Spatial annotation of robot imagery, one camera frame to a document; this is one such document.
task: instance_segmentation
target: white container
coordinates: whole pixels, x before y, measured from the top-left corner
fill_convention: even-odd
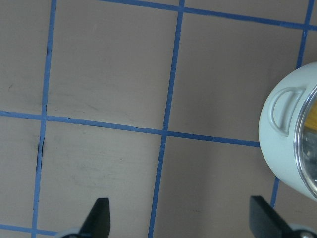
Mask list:
[[[317,62],[279,82],[264,104],[259,123],[261,150],[271,170],[281,181],[315,201],[317,133],[304,124],[316,99]]]

